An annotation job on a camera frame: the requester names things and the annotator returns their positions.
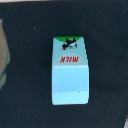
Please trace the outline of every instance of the cow graphic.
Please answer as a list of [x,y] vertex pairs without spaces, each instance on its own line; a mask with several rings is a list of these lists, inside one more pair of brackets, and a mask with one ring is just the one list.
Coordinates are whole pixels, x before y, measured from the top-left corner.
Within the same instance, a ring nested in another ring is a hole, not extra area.
[[66,38],[65,43],[60,47],[60,50],[66,50],[67,48],[77,48],[77,42],[75,40],[75,38],[68,40],[68,38]]

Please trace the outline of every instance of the light blue carton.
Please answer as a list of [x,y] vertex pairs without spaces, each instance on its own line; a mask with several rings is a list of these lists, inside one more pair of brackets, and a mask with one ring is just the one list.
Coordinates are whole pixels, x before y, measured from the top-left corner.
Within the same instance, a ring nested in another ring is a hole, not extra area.
[[53,105],[87,104],[89,66],[83,37],[55,37],[52,55]]

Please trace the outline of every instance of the dark background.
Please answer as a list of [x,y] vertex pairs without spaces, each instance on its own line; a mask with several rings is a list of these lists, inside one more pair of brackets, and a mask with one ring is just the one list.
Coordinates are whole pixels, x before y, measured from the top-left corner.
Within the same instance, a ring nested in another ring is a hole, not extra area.
[[[123,128],[128,115],[128,3],[0,4],[11,61],[0,91],[0,128]],[[86,105],[53,106],[55,36],[83,36]]]

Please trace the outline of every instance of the dark surface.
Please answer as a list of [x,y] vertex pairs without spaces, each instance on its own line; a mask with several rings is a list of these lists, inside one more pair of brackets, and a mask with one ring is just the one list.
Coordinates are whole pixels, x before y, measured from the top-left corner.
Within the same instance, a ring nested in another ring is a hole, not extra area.
[[[123,128],[128,115],[128,3],[0,4],[11,53],[0,92],[0,128]],[[52,43],[83,36],[90,75],[86,105],[53,106]]]

